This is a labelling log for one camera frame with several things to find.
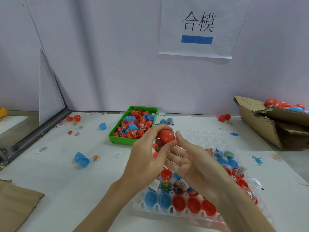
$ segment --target brown paper bag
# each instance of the brown paper bag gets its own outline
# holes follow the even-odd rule
[[[41,192],[0,179],[0,231],[15,232],[44,197]]]

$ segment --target green plastic tray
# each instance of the green plastic tray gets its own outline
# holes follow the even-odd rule
[[[153,124],[152,126],[154,126],[155,121],[157,119],[157,115],[158,115],[158,109],[155,107],[138,107],[138,106],[130,106],[129,109],[127,109],[127,111],[125,112],[125,114],[121,117],[121,119],[118,121],[118,123],[115,125],[115,127],[111,130],[111,132],[109,133],[108,137],[109,140],[112,143],[121,143],[121,144],[127,144],[127,145],[133,145],[133,143],[135,141],[137,141],[137,139],[131,139],[131,138],[122,138],[122,137],[115,137],[112,136],[114,132],[116,132],[117,127],[119,127],[121,121],[123,120],[124,117],[129,116],[131,114],[132,110],[142,110],[143,112],[145,111],[149,111],[149,115],[151,115],[152,113],[155,113],[154,116],[154,120],[153,120]]]

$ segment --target chinese text sign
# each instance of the chinese text sign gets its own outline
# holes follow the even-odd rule
[[[232,58],[251,0],[163,0],[159,54]]]

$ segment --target torn cardboard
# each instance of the torn cardboard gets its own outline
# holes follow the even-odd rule
[[[278,148],[309,148],[309,128],[299,125],[309,126],[309,114],[265,107],[264,102],[240,96],[234,101],[243,121]]]
[[[44,197],[41,192],[0,179],[0,231],[15,232]]]

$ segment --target hand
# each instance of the hand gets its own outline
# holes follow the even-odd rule
[[[166,155],[171,148],[176,145],[176,141],[171,141],[163,145],[158,152],[157,158],[153,157],[152,144],[158,132],[162,129],[173,129],[166,124],[153,126],[139,140],[134,142],[131,154],[121,177],[124,182],[129,182],[134,187],[136,193],[148,186],[155,180],[163,170]]]
[[[219,196],[225,191],[226,183],[231,183],[233,180],[226,170],[202,147],[189,143],[179,131],[176,132],[176,139],[177,145],[185,150],[173,146],[167,153],[165,165],[180,175],[190,187],[211,203],[218,205]],[[155,150],[159,152],[163,143],[158,139],[156,144]]]

